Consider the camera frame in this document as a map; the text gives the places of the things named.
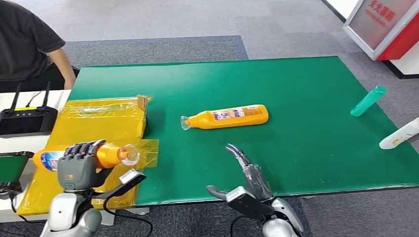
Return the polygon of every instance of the yellow package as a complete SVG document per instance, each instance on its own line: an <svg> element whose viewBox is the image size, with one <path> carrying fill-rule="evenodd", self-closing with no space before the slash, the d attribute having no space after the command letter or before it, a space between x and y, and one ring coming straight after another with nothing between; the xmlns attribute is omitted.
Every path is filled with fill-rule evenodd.
<svg viewBox="0 0 419 237"><path fill-rule="evenodd" d="M74 143L106 139L116 146L134 145L141 153L134 166L118 164L97 192L106 192L120 184L119 177L134 168L142 170L157 164L158 140L143 140L146 96L69 101L60 112L44 151L62 150ZM48 212L52 199L63 191L57 173L37 168L17 210L20 215ZM107 207L129 207L135 204L136 188L108 202ZM104 200L94 199L95 208Z"/></svg>

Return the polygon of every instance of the table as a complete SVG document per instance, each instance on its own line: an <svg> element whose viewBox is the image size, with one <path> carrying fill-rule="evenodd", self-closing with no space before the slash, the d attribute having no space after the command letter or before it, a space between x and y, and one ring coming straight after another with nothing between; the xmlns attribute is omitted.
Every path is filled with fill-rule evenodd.
<svg viewBox="0 0 419 237"><path fill-rule="evenodd" d="M19 99L17 101L16 107L25 107L29 100L37 93L35 92L21 92L19 94ZM49 92L48 97L48 106L61 110L64 107L64 104L67 101L67 98L70 94L69 90L52 90ZM0 93L0 111L10 108L15 93ZM43 102L44 93L41 93L35 97L31 105L32 106L41 106ZM0 138L0 153L9 153L9 152L20 152L20 151L29 151L36 153L37 151L42 150L46 142L48 141L49 136L24 136L24 137L14 137L14 138ZM29 159L28 163L23 170L23 173L19 179L19 182L22 185L23 193L17 195L16 197L16 206L20 205L24 193L30 183L32 176L35 171L35 165L32 159ZM38 215L30 216L29 220L41 220L46 219L47 215ZM12 222L12 221L21 221L10 208L10 200L0 200L0 222Z"/></svg>
<svg viewBox="0 0 419 237"><path fill-rule="evenodd" d="M214 200L206 185L244 185L228 142L261 166L278 196L419 185L410 143L378 147L396 130L381 108L349 114L367 92L336 56L84 67L69 100L137 94L153 97L144 138L160 139L137 205ZM266 124L180 128L180 116L252 104L267 107Z"/></svg>

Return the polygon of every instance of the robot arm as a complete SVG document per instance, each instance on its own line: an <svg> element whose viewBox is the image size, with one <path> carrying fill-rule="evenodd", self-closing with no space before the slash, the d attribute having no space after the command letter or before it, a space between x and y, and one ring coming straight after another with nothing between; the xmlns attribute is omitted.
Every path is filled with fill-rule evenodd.
<svg viewBox="0 0 419 237"><path fill-rule="evenodd" d="M108 199L125 194L146 176L134 169L120 177L121 184L105 193L93 188L103 185L113 168L96 172L96 151L105 140L75 144L58 160L58 181L64 192L51 202L41 237L91 237L102 221L93 209L93 198Z"/></svg>
<svg viewBox="0 0 419 237"><path fill-rule="evenodd" d="M211 185L207 186L208 192L246 217L260 221L265 237L300 237L304 231L302 223L285 200L273 197L259 167L236 146L228 144L226 149L233 153L242 167L250 192L242 186L225 192Z"/></svg>

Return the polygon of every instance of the bottle cap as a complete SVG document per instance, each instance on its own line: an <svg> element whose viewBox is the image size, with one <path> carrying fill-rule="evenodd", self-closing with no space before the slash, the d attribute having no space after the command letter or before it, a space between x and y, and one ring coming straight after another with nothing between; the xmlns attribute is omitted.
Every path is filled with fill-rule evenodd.
<svg viewBox="0 0 419 237"><path fill-rule="evenodd" d="M182 126L183 130L188 130L189 128L191 128L191 126L189 125L189 120L188 117L186 116L181 116L180 117L180 125Z"/></svg>
<svg viewBox="0 0 419 237"><path fill-rule="evenodd" d="M119 149L118 159L124 165L135 165L140 160L140 151L134 145L127 144Z"/></svg>
<svg viewBox="0 0 419 237"><path fill-rule="evenodd" d="M387 89L382 85L377 85L373 91L377 94L384 95L387 92Z"/></svg>

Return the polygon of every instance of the black cable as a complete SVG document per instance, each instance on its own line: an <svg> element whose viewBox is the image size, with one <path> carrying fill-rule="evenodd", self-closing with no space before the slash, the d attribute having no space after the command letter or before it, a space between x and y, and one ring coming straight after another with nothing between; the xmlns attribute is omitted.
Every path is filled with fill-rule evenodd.
<svg viewBox="0 0 419 237"><path fill-rule="evenodd" d="M125 215L121 215L121 214L118 214L118 213L116 213L116 212L114 213L114 212L110 211L110 210L106 207L106 204L108 203L109 199L111 199L111 198L112 198L112 197L107 197L107 198L105 199L105 202L103 203L103 209L104 209L106 212L108 212L109 214L112 214L112 215L114 215L114 216L124 217L124 218L133 219L133 220L142 221L142 222L147 223L147 224L150 226L150 230L148 231L148 234L147 234L147 236L146 236L146 237L149 237L149 236L151 235L151 232L153 232L153 224L152 224L151 222L149 222L149 221L147 221L147 220L145 220L145 219L143 219L143 218L134 217L134 216L125 216Z"/></svg>
<svg viewBox="0 0 419 237"><path fill-rule="evenodd" d="M40 92L38 92L36 95L34 95L34 96L32 96L32 98L31 98L31 100L28 102L28 104L25 106L26 108L27 107L29 107L30 106L30 104L31 104L31 102L32 102L32 100L37 96L37 95L39 95L41 92L43 92L44 90L41 90Z"/></svg>
<svg viewBox="0 0 419 237"><path fill-rule="evenodd" d="M14 199L15 196L10 195L9 197L10 197L10 205L12 207L12 211L14 213L16 213L16 209L14 208L14 203L13 203L13 199ZM21 215L17 215L17 216L20 217L20 218L22 218L27 223L31 223L31 224L45 224L45 222L41 222L41 221L28 221L25 217L23 217Z"/></svg>
<svg viewBox="0 0 419 237"><path fill-rule="evenodd" d="M12 235L16 235L16 236L23 236L23 237L26 237L26 235L22 235L22 234L18 234L18 233L13 233L13 232L9 232L9 231L4 231L4 230L0 230L0 232L4 232L4 233L8 233L8 234L12 234Z"/></svg>
<svg viewBox="0 0 419 237"><path fill-rule="evenodd" d="M246 216L238 216L238 217L234 218L234 220L231 222L231 225L230 225L230 237L233 237L234 223L236 223L236 221L239 220L240 218L247 218L247 217Z"/></svg>

